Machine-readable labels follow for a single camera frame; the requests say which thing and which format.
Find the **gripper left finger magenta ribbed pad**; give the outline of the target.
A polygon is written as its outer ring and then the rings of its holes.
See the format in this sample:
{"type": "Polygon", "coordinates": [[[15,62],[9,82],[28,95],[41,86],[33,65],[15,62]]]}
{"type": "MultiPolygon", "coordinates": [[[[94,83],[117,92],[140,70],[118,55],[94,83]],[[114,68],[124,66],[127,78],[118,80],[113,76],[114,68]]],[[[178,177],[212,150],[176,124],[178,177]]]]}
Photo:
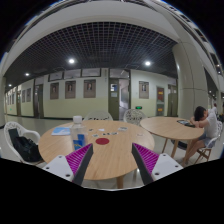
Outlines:
{"type": "Polygon", "coordinates": [[[43,170],[81,186],[92,155],[93,145],[88,144],[67,156],[55,157],[43,170]]]}

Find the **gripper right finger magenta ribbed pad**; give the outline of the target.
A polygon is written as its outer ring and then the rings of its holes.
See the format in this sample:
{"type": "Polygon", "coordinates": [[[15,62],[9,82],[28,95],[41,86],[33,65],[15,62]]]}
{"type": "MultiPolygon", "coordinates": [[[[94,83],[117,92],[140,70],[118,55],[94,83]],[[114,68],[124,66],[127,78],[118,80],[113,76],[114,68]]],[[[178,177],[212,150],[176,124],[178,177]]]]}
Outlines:
{"type": "Polygon", "coordinates": [[[182,169],[182,166],[168,154],[157,154],[137,143],[132,144],[132,155],[144,185],[148,185],[182,169]]]}

